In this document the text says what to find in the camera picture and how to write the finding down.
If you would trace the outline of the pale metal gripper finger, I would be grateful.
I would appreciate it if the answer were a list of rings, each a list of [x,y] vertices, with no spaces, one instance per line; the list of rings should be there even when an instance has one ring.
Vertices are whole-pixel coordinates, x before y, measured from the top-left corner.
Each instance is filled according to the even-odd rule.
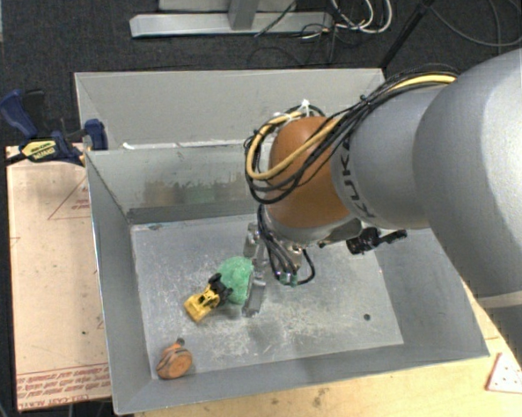
[[[249,223],[246,230],[243,255],[246,258],[255,258],[262,253],[260,228],[257,223]]]
[[[261,311],[261,304],[264,298],[267,283],[262,278],[252,278],[247,289],[247,298],[242,307],[242,316],[247,318],[255,317]]]

